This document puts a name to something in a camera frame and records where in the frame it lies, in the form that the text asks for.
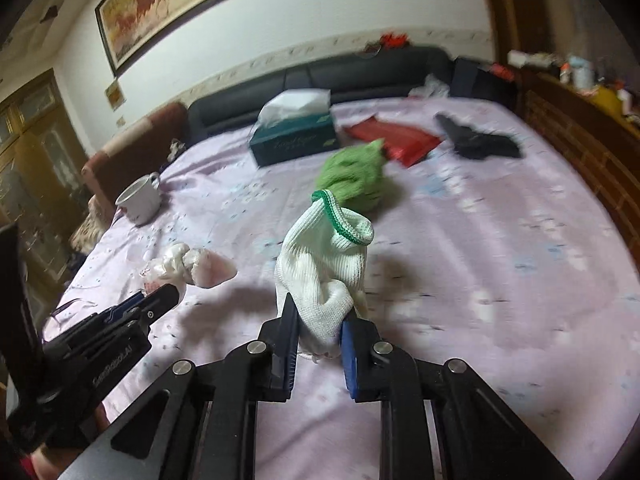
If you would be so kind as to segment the wooden door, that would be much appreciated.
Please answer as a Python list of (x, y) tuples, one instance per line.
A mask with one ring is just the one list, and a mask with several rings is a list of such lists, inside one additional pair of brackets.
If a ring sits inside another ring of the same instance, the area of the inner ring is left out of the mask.
[(27, 284), (47, 309), (72, 278), (70, 236), (87, 213), (87, 160), (52, 70), (1, 102), (1, 221), (20, 228)]

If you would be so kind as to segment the crumpled pink white plastic bag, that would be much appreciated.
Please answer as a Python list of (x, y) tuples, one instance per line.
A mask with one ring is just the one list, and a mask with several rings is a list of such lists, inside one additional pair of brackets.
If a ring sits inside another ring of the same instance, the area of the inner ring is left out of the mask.
[(146, 294), (171, 285), (183, 298), (189, 286), (210, 289), (232, 280), (236, 274), (238, 270), (228, 258), (206, 248), (175, 243), (148, 262), (140, 271), (140, 278)]

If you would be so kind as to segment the yellow container on shelf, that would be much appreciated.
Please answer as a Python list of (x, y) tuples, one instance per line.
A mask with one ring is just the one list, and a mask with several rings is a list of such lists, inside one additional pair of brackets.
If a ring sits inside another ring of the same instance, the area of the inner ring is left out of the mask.
[(623, 102), (617, 96), (617, 91), (608, 88), (607, 86), (601, 86), (600, 84), (594, 88), (591, 101), (602, 110), (606, 110), (608, 114), (615, 116), (623, 115)]

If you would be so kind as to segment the red flat pouch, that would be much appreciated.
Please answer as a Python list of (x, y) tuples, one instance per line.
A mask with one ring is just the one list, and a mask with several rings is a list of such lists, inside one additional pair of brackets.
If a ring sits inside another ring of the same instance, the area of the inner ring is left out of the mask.
[(363, 142), (381, 140), (386, 157), (397, 160), (406, 168), (423, 160), (442, 143), (438, 136), (429, 131), (398, 122), (383, 122), (375, 117), (344, 126), (343, 130)]

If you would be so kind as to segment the red decoration on sofa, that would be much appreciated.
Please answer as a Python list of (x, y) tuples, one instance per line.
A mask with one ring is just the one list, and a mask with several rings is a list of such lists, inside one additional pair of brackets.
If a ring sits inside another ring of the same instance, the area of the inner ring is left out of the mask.
[(378, 47), (381, 50), (398, 50), (411, 46), (411, 41), (407, 34), (395, 34), (388, 32), (383, 34), (378, 40)]

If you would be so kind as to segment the black toy gun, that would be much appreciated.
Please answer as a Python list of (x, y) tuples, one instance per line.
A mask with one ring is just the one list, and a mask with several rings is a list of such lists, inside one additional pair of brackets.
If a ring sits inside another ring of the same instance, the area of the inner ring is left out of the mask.
[(443, 114), (437, 114), (435, 122), (454, 144), (454, 152), (462, 158), (485, 160), (491, 156), (514, 159), (523, 157), (520, 146), (506, 134), (479, 132), (469, 126), (459, 125)]

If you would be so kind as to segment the purple floral tablecloth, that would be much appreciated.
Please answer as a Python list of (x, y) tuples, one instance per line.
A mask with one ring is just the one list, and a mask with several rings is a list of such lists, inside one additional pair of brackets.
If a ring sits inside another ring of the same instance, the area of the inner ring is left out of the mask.
[[(442, 144), (385, 168), (372, 212), (363, 291), (383, 337), (418, 359), (468, 362), (577, 479), (608, 476), (639, 415), (639, 278), (608, 213), (573, 168), (502, 107), (470, 100), (337, 105), (436, 131), (446, 114), (514, 137), (523, 157), (462, 159)], [(189, 148), (160, 178), (165, 207), (147, 226), (117, 217), (62, 297), (54, 337), (118, 304), (169, 244), (231, 259), (236, 277), (189, 288), (152, 327), (151, 351), (107, 397), (119, 415), (173, 362), (216, 361), (277, 313), (274, 267), (310, 206), (322, 155), (260, 168), (251, 128)]]

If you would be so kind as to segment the wooden cabinet shelf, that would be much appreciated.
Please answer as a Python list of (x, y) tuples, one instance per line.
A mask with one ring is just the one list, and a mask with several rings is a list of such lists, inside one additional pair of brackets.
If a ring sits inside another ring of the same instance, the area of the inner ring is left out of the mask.
[(639, 260), (639, 133), (557, 79), (518, 70), (518, 114), (572, 166)]

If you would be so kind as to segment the green tissue box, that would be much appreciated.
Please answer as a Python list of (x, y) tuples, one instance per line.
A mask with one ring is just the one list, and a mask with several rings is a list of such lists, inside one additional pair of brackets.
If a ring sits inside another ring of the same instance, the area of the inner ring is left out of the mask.
[(330, 107), (328, 89), (285, 90), (267, 102), (250, 139), (257, 166), (337, 150), (340, 141)]

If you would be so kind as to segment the white ceramic mug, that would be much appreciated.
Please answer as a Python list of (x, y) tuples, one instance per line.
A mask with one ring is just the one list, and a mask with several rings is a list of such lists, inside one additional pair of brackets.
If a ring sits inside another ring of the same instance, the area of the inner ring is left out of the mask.
[(157, 172), (135, 180), (115, 200), (116, 207), (135, 226), (143, 226), (152, 220), (160, 210), (161, 203), (160, 175)]

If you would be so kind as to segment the green knitted cloth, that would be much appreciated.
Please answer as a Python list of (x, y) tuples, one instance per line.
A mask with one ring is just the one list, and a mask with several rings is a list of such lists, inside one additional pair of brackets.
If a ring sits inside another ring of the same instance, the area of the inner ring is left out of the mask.
[(386, 157), (384, 142), (343, 148), (323, 164), (317, 191), (329, 191), (342, 207), (364, 214), (380, 202)]

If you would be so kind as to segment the black leather sofa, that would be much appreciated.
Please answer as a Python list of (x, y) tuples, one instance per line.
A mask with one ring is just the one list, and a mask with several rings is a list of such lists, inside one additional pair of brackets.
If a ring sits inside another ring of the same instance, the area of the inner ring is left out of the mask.
[(449, 86), (454, 98), (497, 102), (514, 110), (518, 84), (489, 71), (474, 58), (454, 60), (439, 47), (408, 47), (378, 53), (349, 53), (276, 70), (203, 96), (188, 108), (186, 146), (256, 122), (259, 111), (285, 90), (323, 89), (331, 102), (400, 98), (433, 76)]

